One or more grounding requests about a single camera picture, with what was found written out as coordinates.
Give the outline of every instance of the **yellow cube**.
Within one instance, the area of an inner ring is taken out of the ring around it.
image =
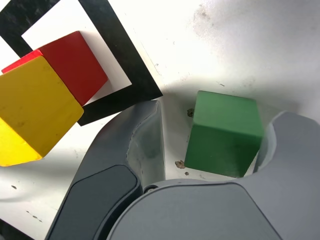
[[[43,56],[0,76],[0,166],[43,158],[84,110]]]

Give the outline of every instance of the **dirt speck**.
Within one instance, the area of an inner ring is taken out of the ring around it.
[[[26,124],[26,122],[20,121],[20,122],[18,122],[17,127],[19,127],[19,128],[23,127],[25,124]]]
[[[178,169],[185,169],[185,168],[186,168],[186,167],[185,167],[185,162],[182,161],[182,160],[176,161],[176,162],[174,162],[174,163],[175,163],[175,165],[176,165],[176,167],[177,167]]]
[[[194,117],[194,112],[195,112],[194,108],[189,108],[187,110],[186,114],[188,115],[188,117],[193,118]]]

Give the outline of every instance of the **gray plastic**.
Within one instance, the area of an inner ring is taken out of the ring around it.
[[[93,140],[74,176],[70,188],[46,236],[47,240],[106,239],[121,213],[143,194],[138,175],[141,169],[164,164],[161,107],[158,101],[147,101],[121,112],[104,126]],[[151,153],[132,143],[147,143]],[[133,148],[136,156],[130,159],[139,164],[132,171],[127,153]],[[157,180],[163,180],[161,174]]]
[[[279,240],[235,183],[155,189],[121,215],[107,240]]]
[[[320,126],[281,113],[267,128],[253,175],[233,184],[157,182],[107,239],[318,240],[319,156]]]
[[[143,120],[133,131],[126,160],[136,173],[143,188],[163,181],[165,174],[165,151],[161,107]]]
[[[276,147],[262,146],[267,151],[257,157],[258,163],[268,164],[236,182],[247,190],[284,240],[318,240],[320,126],[290,112],[278,115],[271,126]]]

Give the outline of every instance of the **black square frame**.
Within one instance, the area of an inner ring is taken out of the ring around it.
[[[11,0],[0,12],[0,36],[19,57],[32,51],[22,34],[59,1]],[[161,97],[163,94],[110,3],[107,0],[78,1],[131,82],[130,86],[85,105],[78,123],[83,126],[134,104]]]

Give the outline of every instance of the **small debris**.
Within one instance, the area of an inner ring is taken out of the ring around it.
[[[194,117],[194,112],[195,112],[195,109],[194,109],[194,108],[188,109],[188,110],[187,110],[187,115],[188,115],[188,117],[193,118],[193,117]]]
[[[175,163],[175,165],[176,165],[176,167],[177,167],[178,169],[185,169],[185,168],[186,168],[186,167],[185,167],[185,162],[182,161],[182,160],[176,161],[176,162],[174,162],[174,163]]]

